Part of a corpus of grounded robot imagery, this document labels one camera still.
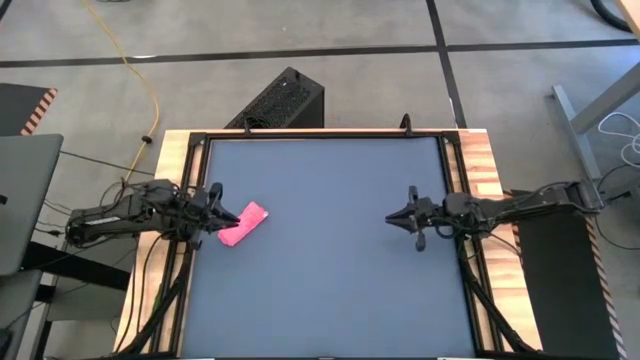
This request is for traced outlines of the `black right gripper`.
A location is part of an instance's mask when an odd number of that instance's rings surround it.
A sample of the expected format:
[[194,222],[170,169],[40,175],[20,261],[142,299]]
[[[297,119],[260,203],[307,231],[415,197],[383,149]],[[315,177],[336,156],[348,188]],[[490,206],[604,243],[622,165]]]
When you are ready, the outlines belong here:
[[[417,222],[408,218],[415,214],[418,209],[418,225]],[[415,248],[417,251],[425,250],[425,235],[422,228],[434,228],[437,234],[442,234],[441,228],[450,225],[449,219],[446,217],[444,208],[431,201],[429,197],[421,198],[418,194],[416,186],[411,185],[408,190],[408,202],[400,210],[387,215],[385,222],[387,224],[402,228],[410,234],[416,235]]]

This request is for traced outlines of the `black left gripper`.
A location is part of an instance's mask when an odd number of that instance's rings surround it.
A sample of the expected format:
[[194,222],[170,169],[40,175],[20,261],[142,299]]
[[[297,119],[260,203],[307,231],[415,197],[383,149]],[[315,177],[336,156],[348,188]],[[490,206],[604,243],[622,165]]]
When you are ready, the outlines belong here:
[[[234,228],[239,225],[237,217],[227,211],[222,203],[223,185],[215,182],[208,195],[194,195],[185,201],[183,217],[186,222],[186,233],[192,236],[189,244],[193,249],[201,247],[201,234],[212,234],[220,230]],[[218,219],[211,220],[211,214]]]

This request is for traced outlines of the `pink towel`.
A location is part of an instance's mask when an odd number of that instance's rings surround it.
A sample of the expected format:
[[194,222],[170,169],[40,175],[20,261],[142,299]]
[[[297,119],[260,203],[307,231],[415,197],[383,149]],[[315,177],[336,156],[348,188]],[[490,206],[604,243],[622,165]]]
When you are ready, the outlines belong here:
[[256,202],[250,202],[240,214],[240,222],[236,227],[218,232],[218,238],[223,245],[234,247],[246,238],[267,217],[269,212]]

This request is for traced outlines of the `black perforated computer tower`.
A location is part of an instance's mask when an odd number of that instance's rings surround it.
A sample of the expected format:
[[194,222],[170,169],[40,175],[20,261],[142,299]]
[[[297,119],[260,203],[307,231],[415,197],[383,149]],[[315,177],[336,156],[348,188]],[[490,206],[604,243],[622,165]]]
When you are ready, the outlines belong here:
[[287,67],[241,110],[226,129],[323,128],[325,88]]

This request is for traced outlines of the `black box striped edge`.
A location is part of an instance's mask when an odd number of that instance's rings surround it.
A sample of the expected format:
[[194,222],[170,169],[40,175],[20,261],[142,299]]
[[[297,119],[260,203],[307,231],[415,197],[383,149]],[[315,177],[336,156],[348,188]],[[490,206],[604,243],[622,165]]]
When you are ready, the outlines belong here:
[[593,223],[555,214],[513,225],[543,351],[629,360]]

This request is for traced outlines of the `grey laptop lid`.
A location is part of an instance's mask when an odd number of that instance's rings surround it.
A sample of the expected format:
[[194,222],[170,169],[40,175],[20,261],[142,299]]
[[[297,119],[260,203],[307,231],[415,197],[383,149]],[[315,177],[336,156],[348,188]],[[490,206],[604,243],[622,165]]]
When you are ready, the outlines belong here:
[[0,137],[0,276],[17,272],[63,143],[60,134]]

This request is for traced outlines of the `black mat striped edge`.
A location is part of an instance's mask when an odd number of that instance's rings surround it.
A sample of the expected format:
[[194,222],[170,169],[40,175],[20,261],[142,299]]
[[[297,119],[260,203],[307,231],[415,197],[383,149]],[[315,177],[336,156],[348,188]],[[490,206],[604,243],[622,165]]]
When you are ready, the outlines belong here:
[[0,137],[33,135],[56,95],[55,88],[0,83]]

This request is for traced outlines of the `grey desk leg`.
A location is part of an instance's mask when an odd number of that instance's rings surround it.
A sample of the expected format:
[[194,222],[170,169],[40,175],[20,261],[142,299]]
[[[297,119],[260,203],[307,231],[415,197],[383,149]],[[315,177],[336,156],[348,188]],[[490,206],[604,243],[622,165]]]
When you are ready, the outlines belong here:
[[640,62],[579,112],[574,110],[560,85],[551,88],[551,97],[559,109],[559,119],[565,127],[574,151],[580,158],[584,174],[590,180],[597,180],[602,175],[587,132],[638,92],[640,92]]

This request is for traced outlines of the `wooden desk corner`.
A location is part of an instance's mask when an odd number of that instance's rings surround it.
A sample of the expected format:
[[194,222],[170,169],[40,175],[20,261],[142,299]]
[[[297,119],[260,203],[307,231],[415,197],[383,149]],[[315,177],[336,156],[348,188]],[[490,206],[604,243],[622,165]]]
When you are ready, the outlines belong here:
[[616,0],[632,33],[640,39],[640,0]]

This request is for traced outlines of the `black table frame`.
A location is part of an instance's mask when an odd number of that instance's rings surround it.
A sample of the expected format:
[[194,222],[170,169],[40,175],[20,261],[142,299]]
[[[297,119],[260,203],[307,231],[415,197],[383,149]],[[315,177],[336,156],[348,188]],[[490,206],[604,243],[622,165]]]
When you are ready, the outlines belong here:
[[[490,139],[485,129],[433,129],[435,135],[447,135],[445,143],[446,162],[449,168],[445,171],[453,179],[453,188],[460,190],[465,184],[473,195],[500,200],[505,196],[498,169],[492,152]],[[358,136],[374,137],[400,136],[402,129],[256,129],[245,136],[241,130],[168,130],[159,151],[155,176],[178,181],[187,177],[189,183],[195,183],[199,175],[198,167],[204,163],[202,155],[204,146],[190,142],[200,135],[214,137],[230,136],[233,139],[250,141],[269,140],[273,137],[288,137],[290,140],[303,138],[354,139]],[[488,279],[484,282],[490,287],[490,295],[497,308],[502,312],[510,325],[520,337],[536,349],[542,342],[531,305],[530,294],[524,277],[524,270],[516,258],[519,249],[518,229],[515,225],[500,225],[495,236],[482,242],[482,255],[486,264]],[[151,245],[157,234],[144,232],[141,234],[139,249],[134,255],[136,268],[131,272],[132,281],[142,280],[142,265],[147,255],[149,259],[149,278],[144,285],[129,285],[117,327],[115,345],[126,346],[132,342],[136,326],[141,320],[150,317],[153,301],[158,294],[162,276],[169,274],[175,278],[177,266],[164,267],[169,260],[181,265],[184,256],[183,245],[175,251],[167,245],[159,245],[155,249]]]

